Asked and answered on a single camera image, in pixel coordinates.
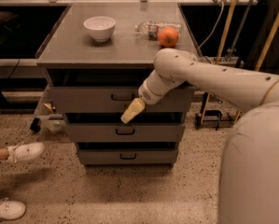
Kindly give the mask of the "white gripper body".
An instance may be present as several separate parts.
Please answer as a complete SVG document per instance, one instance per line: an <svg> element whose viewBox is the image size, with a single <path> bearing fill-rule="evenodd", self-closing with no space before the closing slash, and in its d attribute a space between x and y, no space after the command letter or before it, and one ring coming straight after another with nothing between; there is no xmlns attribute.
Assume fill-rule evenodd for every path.
<svg viewBox="0 0 279 224"><path fill-rule="evenodd" d="M183 83L184 80L162 77L156 70L153 70L138 89L138 95L145 104L154 105L170 90Z"/></svg>

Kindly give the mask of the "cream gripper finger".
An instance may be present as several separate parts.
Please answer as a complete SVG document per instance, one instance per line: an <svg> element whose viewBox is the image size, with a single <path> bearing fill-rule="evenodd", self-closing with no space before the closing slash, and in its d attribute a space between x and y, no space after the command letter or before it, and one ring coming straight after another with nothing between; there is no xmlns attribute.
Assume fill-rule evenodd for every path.
<svg viewBox="0 0 279 224"><path fill-rule="evenodd" d="M141 98L135 98L121 116L121 121L123 123L130 122L137 115L139 115L145 109L145 107L146 104Z"/></svg>

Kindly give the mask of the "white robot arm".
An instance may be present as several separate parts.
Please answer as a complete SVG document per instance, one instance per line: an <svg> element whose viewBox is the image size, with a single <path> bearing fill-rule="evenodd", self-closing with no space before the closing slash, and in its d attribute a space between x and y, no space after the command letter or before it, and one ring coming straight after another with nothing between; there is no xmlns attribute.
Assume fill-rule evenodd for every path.
<svg viewBox="0 0 279 224"><path fill-rule="evenodd" d="M159 50L153 67L121 120L184 82L235 106L243 115L222 152L218 224L279 224L279 75L201 63L179 49Z"/></svg>

